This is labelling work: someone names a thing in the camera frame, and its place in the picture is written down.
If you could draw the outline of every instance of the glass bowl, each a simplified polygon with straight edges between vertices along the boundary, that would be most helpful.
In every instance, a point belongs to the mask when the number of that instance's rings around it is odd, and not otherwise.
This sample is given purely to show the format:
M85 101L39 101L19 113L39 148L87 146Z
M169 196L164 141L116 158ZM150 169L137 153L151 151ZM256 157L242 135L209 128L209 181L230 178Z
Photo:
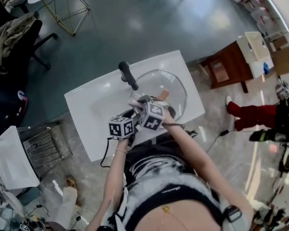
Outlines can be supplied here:
M136 79L136 82L139 86L138 90L134 90L134 93L140 95L149 95L157 97L164 90L169 91L169 96L165 101L170 104L176 115L175 120L178 120L185 111L187 93L181 82L181 80L164 70L151 70Z

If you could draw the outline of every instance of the fiducial marker cube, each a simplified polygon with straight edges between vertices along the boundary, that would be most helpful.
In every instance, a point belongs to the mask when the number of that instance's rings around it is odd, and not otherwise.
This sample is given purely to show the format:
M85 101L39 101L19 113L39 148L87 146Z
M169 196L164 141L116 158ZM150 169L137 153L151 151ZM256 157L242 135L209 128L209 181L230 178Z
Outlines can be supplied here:
M110 136L124 139L134 133L133 119L126 117L113 117L108 122Z
M164 121L163 107L154 103L146 103L139 118L139 124L143 128L156 131Z

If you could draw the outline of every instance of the black faucet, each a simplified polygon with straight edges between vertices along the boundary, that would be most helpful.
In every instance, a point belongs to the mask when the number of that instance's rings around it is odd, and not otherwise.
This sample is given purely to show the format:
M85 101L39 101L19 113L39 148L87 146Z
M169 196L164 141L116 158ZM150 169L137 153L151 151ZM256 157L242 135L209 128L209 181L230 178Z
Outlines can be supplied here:
M119 63L119 70L122 74L121 79L124 82L127 82L133 90L138 90L138 85L136 83L136 80L130 71L130 65L127 62L123 61Z

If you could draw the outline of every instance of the red pants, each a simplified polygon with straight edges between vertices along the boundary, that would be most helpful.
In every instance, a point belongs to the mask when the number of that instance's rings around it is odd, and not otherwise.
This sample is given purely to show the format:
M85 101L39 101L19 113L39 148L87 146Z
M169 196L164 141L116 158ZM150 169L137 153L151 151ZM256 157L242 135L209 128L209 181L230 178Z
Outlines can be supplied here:
M234 102L230 102L227 106L227 111L229 114L241 118L235 121L237 131L251 128L255 125L265 125L268 128L275 127L275 105L240 107Z

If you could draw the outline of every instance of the gray floor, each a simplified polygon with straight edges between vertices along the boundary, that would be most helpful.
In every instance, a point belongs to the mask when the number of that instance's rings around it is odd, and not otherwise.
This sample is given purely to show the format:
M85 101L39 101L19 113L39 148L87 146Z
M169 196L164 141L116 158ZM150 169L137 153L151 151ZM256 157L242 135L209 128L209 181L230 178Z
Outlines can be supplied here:
M210 80L198 68L191 68L191 75L206 113L186 124L186 128L194 129L199 133L195 140L205 151L209 149L221 131L234 129L234 118L226 112L224 104L226 95L231 95L233 101L238 105L262 105L263 103L275 104L277 102L276 75L270 76L265 82L261 78L250 81L248 94L243 93L240 84L210 90ZM82 215L90 221L98 210L103 197L108 169L101 168L99 161L90 162L69 113L63 116L62 121L61 131L73 156L59 163L53 172L41 182L40 189L43 195L26 208L28 212L31 212L37 204L43 204L49 209L50 217L46 216L43 208L37 209L34 214L53 219L62 202L62 197L55 190L53 180L63 189L65 176L72 174L78 182L79 200L82 203L80 209L75 208L75 215L71 220L71 225L73 225L78 215ZM274 182L280 177L277 169L283 151L272 142L249 142L248 138L251 132L248 131L255 129L231 132L218 138L208 154L221 173L250 201L254 199L266 202L273 194ZM110 160L111 157L107 158L105 165L109 165ZM75 229L79 230L84 230L85 227L84 221L79 221L75 225Z
M59 27L46 8L39 10L43 22L40 36L55 32L60 40L51 39L37 52L51 63L51 70L46 71L34 59L30 62L23 126L64 114L68 111L66 92L115 70L122 60L132 64L180 50L189 62L255 30L250 16L232 0L86 1L91 13L74 37ZM38 2L28 9L41 6ZM56 0L56 7L60 16L67 15L66 0ZM82 8L78 0L70 0L70 7L73 11Z

